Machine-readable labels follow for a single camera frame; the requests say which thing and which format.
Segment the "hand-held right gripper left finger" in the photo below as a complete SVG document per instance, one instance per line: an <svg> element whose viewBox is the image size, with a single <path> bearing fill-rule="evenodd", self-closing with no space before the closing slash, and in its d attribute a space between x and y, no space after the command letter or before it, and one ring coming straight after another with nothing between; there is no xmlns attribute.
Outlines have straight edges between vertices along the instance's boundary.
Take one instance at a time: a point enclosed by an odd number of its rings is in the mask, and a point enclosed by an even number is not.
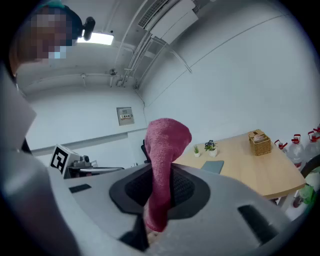
<svg viewBox="0 0 320 256"><path fill-rule="evenodd" d="M109 195L111 186L149 164L107 174L63 179L49 167L48 175L61 223L54 224L62 234L51 233L55 256L153 256L134 241L146 239L144 223L137 215L123 213Z"/></svg>

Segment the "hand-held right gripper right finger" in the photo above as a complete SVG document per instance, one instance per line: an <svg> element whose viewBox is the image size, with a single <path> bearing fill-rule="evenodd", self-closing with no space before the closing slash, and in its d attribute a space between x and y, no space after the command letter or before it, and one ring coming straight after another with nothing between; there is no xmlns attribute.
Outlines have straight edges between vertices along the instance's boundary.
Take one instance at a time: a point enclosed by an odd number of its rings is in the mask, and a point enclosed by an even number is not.
<svg viewBox="0 0 320 256"><path fill-rule="evenodd" d="M207 204L193 217L169 220L150 256L268 256L294 233L282 209L242 182L174 164L205 181Z"/></svg>

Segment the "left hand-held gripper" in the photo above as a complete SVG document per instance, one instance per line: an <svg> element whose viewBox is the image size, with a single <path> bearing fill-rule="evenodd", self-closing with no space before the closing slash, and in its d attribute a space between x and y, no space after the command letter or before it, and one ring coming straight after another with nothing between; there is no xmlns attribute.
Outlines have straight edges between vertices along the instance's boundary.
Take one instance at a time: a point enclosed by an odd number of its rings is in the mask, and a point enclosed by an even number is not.
<svg viewBox="0 0 320 256"><path fill-rule="evenodd" d="M49 166L56 168L64 179L94 176L98 173L112 173L123 167L93 167L87 155L80 155L57 144L53 150Z"/></svg>

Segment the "pink cloth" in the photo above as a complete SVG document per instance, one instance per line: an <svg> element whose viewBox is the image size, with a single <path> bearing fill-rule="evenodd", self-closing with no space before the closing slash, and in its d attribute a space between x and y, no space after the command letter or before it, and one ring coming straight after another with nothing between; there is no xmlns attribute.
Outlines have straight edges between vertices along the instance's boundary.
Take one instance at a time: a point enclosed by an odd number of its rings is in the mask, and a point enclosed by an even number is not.
<svg viewBox="0 0 320 256"><path fill-rule="evenodd" d="M145 149L152 166L152 192L144 208L144 223L152 231L163 232L171 208L171 164L192 141L188 127L171 118L149 123Z"/></svg>

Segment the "black office chair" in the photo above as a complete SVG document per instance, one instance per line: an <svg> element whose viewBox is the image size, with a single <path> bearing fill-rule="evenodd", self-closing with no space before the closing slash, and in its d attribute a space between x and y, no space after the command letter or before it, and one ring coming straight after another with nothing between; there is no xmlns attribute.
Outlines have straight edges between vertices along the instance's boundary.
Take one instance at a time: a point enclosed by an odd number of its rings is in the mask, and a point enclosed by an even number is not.
<svg viewBox="0 0 320 256"><path fill-rule="evenodd" d="M141 150L145 155L146 160L144 161L145 164L151 163L151 160L148 156L147 150L146 150L146 146L145 146L145 140L142 141L142 145L141 145Z"/></svg>

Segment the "purple flower plant white pot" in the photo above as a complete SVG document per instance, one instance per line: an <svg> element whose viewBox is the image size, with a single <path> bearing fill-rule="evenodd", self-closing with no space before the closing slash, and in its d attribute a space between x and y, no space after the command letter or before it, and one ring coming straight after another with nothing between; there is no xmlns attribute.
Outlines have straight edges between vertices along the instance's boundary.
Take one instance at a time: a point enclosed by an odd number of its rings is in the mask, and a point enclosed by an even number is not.
<svg viewBox="0 0 320 256"><path fill-rule="evenodd" d="M204 149L206 152L208 152L210 157L216 157L218 154L217 150L217 143L215 143L213 140L209 140L205 143Z"/></svg>

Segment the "wicker tissue box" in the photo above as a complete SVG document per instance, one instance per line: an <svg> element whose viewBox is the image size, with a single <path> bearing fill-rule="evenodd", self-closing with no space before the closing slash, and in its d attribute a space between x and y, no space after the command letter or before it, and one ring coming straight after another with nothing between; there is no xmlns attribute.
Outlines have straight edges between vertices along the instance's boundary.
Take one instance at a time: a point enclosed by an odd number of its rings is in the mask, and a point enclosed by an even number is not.
<svg viewBox="0 0 320 256"><path fill-rule="evenodd" d="M255 156L262 156L272 151L270 138L260 129L248 132L251 151Z"/></svg>

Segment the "green bag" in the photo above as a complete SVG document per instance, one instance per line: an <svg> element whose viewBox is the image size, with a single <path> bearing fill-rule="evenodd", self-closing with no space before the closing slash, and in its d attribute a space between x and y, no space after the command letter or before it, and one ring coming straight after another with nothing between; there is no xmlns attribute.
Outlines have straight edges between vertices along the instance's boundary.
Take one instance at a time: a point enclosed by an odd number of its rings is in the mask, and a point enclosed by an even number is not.
<svg viewBox="0 0 320 256"><path fill-rule="evenodd" d="M303 188L301 188L299 191L299 196L302 200L302 202L306 205L313 204L315 201L315 190L314 187L306 184Z"/></svg>

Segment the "round dark wicker chair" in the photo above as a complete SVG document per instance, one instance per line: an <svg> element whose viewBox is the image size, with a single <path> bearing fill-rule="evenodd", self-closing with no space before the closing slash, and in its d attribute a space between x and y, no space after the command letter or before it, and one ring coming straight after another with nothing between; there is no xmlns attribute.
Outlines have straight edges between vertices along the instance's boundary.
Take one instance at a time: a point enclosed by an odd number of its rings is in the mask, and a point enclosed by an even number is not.
<svg viewBox="0 0 320 256"><path fill-rule="evenodd" d="M301 170L301 175L306 178L315 169L320 168L320 154L309 160Z"/></svg>

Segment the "white conduit pipes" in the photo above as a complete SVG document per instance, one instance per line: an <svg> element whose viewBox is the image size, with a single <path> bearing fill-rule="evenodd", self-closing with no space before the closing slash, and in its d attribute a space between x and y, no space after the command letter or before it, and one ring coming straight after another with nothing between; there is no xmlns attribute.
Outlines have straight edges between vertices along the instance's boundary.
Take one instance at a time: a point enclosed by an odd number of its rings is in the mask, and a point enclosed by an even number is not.
<svg viewBox="0 0 320 256"><path fill-rule="evenodd" d="M138 26L144 12L155 0L114 0L110 17L103 30L114 36L112 46L116 49L110 69L116 69L115 76L109 75L109 85L120 88L132 84L139 87L144 74L137 74L139 66L150 65L156 57L157 43L164 45L160 39L155 39L148 31ZM150 58L149 64L144 58Z"/></svg>

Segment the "rectangular ceiling light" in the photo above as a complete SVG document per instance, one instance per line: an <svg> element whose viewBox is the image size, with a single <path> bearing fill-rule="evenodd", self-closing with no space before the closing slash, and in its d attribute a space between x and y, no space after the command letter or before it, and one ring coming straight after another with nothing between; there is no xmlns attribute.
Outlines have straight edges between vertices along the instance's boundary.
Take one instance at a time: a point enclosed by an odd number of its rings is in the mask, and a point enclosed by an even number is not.
<svg viewBox="0 0 320 256"><path fill-rule="evenodd" d="M113 42L114 36L111 34L104 33L95 33L91 34L91 38L89 40L85 40L84 37L78 38L78 44L99 44L99 45L107 45L110 46Z"/></svg>

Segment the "white ceiling air conditioner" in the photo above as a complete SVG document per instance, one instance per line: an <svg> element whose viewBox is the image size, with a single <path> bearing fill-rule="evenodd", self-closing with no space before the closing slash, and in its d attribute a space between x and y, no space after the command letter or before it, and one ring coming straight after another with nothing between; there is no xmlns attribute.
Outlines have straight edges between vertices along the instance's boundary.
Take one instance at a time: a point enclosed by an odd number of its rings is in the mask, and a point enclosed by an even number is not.
<svg viewBox="0 0 320 256"><path fill-rule="evenodd" d="M154 0L138 26L170 45L198 20L196 7L196 0Z"/></svg>

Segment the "grey electrical wall panel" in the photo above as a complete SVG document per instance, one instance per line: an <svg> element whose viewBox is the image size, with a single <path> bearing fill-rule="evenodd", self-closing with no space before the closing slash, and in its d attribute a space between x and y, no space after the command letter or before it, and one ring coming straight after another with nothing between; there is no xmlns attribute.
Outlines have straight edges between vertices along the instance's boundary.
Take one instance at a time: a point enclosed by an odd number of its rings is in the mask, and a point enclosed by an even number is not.
<svg viewBox="0 0 320 256"><path fill-rule="evenodd" d="M117 107L116 111L119 126L132 125L135 123L131 107Z"/></svg>

